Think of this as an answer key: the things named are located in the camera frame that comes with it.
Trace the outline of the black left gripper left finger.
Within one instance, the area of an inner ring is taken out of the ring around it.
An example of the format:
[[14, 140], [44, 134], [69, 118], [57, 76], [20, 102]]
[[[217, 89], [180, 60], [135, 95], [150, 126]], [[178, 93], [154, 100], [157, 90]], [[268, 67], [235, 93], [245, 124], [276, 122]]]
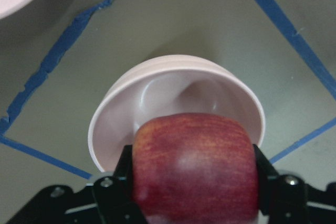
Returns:
[[93, 184], [92, 195], [102, 223], [147, 223], [132, 200], [132, 188], [132, 145], [126, 145], [114, 172], [104, 173]]

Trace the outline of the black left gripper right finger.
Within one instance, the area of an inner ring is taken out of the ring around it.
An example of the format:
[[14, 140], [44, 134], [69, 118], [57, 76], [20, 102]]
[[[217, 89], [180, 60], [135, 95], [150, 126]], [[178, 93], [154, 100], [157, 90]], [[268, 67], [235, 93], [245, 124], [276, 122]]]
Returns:
[[308, 218], [308, 186], [293, 174], [279, 174], [257, 145], [259, 210], [269, 218]]

